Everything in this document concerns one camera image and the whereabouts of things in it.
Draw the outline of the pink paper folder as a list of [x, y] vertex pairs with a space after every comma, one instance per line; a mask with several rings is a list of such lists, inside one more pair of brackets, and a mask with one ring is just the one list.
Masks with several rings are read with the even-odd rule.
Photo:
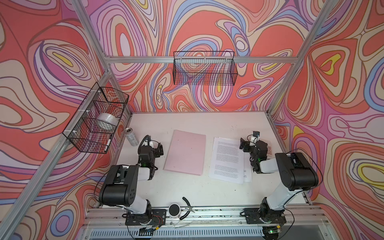
[[206, 136], [175, 130], [164, 170], [201, 176], [204, 170]]

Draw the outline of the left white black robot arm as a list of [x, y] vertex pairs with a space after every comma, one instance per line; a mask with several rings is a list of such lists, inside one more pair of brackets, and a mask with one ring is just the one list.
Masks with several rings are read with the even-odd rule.
[[139, 181], [151, 181], [158, 168], [157, 158], [164, 155], [163, 146], [145, 136], [138, 147], [138, 163], [135, 165], [113, 165], [109, 169], [98, 196], [103, 206], [120, 207], [134, 216], [152, 216], [149, 200], [137, 195]]

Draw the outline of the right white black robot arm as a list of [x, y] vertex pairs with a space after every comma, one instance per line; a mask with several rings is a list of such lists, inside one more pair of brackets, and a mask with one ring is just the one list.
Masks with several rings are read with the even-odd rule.
[[276, 153], [268, 159], [268, 144], [263, 141], [240, 140], [240, 149], [250, 154], [252, 170], [257, 174], [279, 173], [281, 182], [274, 192], [262, 200], [258, 214], [264, 222], [284, 213], [297, 194], [314, 189], [319, 177], [302, 153]]

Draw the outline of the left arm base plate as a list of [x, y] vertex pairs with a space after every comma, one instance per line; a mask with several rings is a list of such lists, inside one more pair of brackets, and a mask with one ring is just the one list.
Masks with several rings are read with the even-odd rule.
[[152, 209], [147, 210], [143, 215], [134, 215], [130, 212], [122, 214], [125, 219], [126, 226], [144, 226], [144, 227], [161, 227], [166, 223], [167, 210]]

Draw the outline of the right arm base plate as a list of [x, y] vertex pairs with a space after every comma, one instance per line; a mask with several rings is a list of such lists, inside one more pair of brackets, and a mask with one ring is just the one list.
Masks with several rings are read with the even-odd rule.
[[245, 208], [240, 212], [246, 218], [247, 224], [284, 225], [287, 223], [283, 211], [260, 210], [260, 208]]

